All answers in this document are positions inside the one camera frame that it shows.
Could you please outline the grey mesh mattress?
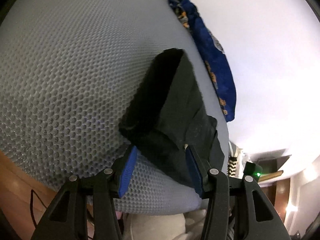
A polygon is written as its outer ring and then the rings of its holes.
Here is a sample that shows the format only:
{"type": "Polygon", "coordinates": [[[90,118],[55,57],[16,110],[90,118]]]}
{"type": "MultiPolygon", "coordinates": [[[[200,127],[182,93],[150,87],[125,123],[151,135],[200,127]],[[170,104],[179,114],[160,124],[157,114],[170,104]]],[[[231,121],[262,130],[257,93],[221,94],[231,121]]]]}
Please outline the grey mesh mattress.
{"type": "Polygon", "coordinates": [[[17,0],[1,24],[1,151],[55,190],[110,167],[129,145],[121,118],[170,48],[187,53],[227,153],[207,69],[167,0],[17,0]]]}

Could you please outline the white patterned cloth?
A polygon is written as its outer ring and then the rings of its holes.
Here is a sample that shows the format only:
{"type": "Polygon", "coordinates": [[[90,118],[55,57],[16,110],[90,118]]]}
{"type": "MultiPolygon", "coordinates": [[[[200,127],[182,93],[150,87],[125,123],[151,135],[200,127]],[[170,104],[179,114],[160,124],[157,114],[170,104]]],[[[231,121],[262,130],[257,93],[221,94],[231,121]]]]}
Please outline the white patterned cloth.
{"type": "Polygon", "coordinates": [[[242,148],[239,148],[234,143],[229,141],[229,157],[237,157],[236,177],[242,178],[244,175],[245,164],[250,161],[249,156],[244,152],[242,148]]]}

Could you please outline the blue floral blanket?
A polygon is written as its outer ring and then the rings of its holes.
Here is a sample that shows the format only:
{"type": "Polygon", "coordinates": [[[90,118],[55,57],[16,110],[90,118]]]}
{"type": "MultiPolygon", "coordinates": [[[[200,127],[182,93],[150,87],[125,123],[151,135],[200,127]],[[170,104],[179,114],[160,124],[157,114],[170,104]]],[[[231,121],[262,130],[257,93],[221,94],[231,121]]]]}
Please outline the blue floral blanket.
{"type": "Polygon", "coordinates": [[[190,0],[168,0],[180,23],[189,31],[210,76],[221,111],[227,122],[235,118],[236,88],[224,49],[206,27],[190,0]]]}

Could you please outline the black denim pants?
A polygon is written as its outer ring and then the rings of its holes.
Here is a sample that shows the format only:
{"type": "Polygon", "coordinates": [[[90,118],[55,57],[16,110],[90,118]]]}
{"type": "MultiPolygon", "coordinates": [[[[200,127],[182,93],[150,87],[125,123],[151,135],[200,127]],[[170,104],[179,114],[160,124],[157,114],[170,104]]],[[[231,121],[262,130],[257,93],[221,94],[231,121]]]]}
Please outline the black denim pants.
{"type": "Polygon", "coordinates": [[[182,49],[158,54],[119,124],[121,134],[150,162],[204,198],[207,172],[225,155],[217,120],[207,115],[193,65],[182,49]]]}

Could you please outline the black white zigzag cloth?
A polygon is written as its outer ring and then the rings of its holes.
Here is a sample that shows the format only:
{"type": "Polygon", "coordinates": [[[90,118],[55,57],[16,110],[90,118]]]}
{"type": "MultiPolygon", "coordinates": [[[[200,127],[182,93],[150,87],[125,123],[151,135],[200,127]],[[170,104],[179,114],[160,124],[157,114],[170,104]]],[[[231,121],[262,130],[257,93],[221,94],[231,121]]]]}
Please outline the black white zigzag cloth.
{"type": "Polygon", "coordinates": [[[238,162],[237,157],[232,157],[232,156],[229,157],[228,165],[227,165],[227,175],[229,177],[236,177],[237,162],[238,162]]]}

